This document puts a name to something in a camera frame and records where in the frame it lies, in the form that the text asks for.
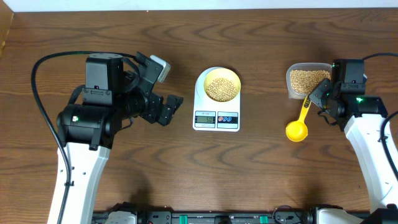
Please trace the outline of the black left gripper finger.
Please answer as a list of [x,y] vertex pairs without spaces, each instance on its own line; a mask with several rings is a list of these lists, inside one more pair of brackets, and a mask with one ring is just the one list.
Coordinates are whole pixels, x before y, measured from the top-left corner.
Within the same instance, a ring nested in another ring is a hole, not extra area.
[[162,105],[157,116],[157,122],[162,126],[168,125],[174,116],[174,109],[167,105]]
[[174,115],[183,103],[183,97],[176,95],[169,95],[165,104],[168,115]]

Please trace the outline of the yellow plastic measuring scoop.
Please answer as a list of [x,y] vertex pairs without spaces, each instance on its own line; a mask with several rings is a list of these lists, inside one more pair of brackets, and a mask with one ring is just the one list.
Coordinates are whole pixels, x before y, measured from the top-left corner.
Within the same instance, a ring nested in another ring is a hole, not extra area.
[[310,105],[311,101],[307,95],[302,104],[298,120],[291,121],[285,128],[285,134],[289,140],[300,142],[308,136],[308,128],[305,124],[305,118],[307,117]]

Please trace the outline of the pale yellow bowl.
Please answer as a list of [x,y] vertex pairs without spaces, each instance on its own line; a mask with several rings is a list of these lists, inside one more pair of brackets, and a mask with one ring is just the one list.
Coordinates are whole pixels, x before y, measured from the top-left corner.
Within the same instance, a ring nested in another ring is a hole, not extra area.
[[227,68],[216,68],[216,69],[210,71],[205,77],[205,81],[203,84],[204,91],[206,89],[206,86],[216,78],[227,78],[227,79],[231,80],[236,85],[236,90],[238,91],[238,94],[240,93],[241,82],[240,82],[238,75],[235,72],[233,72],[232,70],[227,69]]

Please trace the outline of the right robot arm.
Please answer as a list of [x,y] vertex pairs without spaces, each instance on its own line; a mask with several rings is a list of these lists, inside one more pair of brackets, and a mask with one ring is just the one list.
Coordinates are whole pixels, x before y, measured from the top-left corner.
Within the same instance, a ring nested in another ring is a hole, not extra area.
[[382,99],[366,95],[363,59],[336,59],[331,78],[322,80],[309,94],[320,108],[318,115],[332,117],[351,143],[363,173],[370,214],[359,218],[340,207],[317,206],[310,223],[397,223],[397,148],[391,136]]

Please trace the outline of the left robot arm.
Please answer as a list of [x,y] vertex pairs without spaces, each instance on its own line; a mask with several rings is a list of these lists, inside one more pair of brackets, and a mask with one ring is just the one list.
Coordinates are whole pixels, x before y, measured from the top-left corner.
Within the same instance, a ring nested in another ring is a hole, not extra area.
[[58,174],[49,223],[90,223],[99,180],[117,132],[141,117],[168,125],[183,98],[153,93],[170,65],[138,53],[132,59],[118,53],[91,53],[86,81],[77,87],[57,116]]

